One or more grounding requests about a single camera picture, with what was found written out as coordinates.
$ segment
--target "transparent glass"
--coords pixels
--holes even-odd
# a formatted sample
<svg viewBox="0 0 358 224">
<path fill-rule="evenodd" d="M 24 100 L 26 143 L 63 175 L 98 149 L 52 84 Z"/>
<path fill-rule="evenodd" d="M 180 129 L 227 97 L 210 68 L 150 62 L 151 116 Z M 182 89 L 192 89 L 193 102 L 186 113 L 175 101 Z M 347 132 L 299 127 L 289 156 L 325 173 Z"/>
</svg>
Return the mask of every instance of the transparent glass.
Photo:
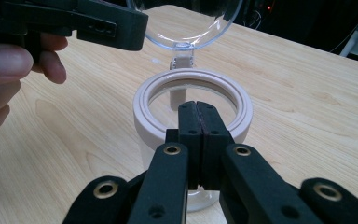
<svg viewBox="0 0 358 224">
<path fill-rule="evenodd" d="M 149 16 L 146 37 L 165 49 L 202 48 L 222 35 L 242 0 L 127 0 Z"/>
</svg>

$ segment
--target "human hand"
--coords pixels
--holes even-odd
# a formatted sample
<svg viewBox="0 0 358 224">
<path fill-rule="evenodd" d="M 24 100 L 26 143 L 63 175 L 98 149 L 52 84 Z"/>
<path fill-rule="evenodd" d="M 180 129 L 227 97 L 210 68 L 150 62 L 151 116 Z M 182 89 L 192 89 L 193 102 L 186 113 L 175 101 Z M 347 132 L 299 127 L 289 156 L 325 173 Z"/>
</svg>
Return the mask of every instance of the human hand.
<svg viewBox="0 0 358 224">
<path fill-rule="evenodd" d="M 64 49 L 68 43 L 65 37 L 41 35 L 39 64 L 34 64 L 31 54 L 18 46 L 0 44 L 0 126 L 9 113 L 8 102 L 20 89 L 20 79 L 32 70 L 44 73 L 52 82 L 61 84 L 66 80 L 65 68 L 56 50 Z"/>
</svg>

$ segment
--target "white ring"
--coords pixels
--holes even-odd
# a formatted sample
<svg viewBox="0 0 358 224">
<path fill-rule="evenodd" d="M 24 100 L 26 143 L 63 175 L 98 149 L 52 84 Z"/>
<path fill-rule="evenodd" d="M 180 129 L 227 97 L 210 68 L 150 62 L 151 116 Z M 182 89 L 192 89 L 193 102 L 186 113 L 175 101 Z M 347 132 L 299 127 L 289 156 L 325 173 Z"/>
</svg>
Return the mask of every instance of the white ring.
<svg viewBox="0 0 358 224">
<path fill-rule="evenodd" d="M 153 117 L 149 110 L 149 102 L 166 85 L 181 80 L 186 80 L 186 84 L 188 84 L 189 79 L 220 92 L 237 107 L 236 117 L 228 124 L 227 129 L 236 142 L 242 143 L 253 116 L 250 97 L 243 87 L 230 77 L 194 68 L 173 69 L 154 75 L 144 82 L 135 93 L 133 99 L 134 122 L 136 131 L 142 140 L 153 149 L 163 143 L 167 128 Z"/>
</svg>

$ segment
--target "wooden table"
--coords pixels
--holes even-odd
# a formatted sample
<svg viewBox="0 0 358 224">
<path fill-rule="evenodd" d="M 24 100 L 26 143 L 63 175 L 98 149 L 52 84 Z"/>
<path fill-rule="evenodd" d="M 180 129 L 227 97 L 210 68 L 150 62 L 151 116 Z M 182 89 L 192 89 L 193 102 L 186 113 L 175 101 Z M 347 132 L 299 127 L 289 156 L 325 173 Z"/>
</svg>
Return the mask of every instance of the wooden table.
<svg viewBox="0 0 358 224">
<path fill-rule="evenodd" d="M 0 128 L 0 223 L 60 223 L 91 180 L 143 171 L 132 97 L 172 54 L 147 40 L 140 52 L 69 42 L 60 52 L 68 80 L 29 75 Z M 196 51 L 195 66 L 247 90 L 245 143 L 287 182 L 319 176 L 358 196 L 358 62 L 233 25 Z M 218 203 L 187 216 L 224 222 Z"/>
</svg>

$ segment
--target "black clamp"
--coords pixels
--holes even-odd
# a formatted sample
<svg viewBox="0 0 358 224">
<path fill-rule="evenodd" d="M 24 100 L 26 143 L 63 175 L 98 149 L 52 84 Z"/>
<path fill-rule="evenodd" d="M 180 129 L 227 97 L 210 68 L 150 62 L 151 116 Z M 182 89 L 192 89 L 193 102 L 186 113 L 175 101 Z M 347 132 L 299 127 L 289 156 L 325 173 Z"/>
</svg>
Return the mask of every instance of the black clamp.
<svg viewBox="0 0 358 224">
<path fill-rule="evenodd" d="M 26 47 L 37 59 L 40 33 L 70 36 L 77 30 L 81 40 L 140 50 L 147 19 L 114 1 L 0 0 L 0 43 Z"/>
<path fill-rule="evenodd" d="M 287 184 L 252 147 L 234 143 L 212 105 L 179 106 L 149 169 L 89 183 L 63 223 L 185 223 L 188 189 L 220 191 L 227 223 L 358 223 L 358 199 L 326 179 Z"/>
</svg>

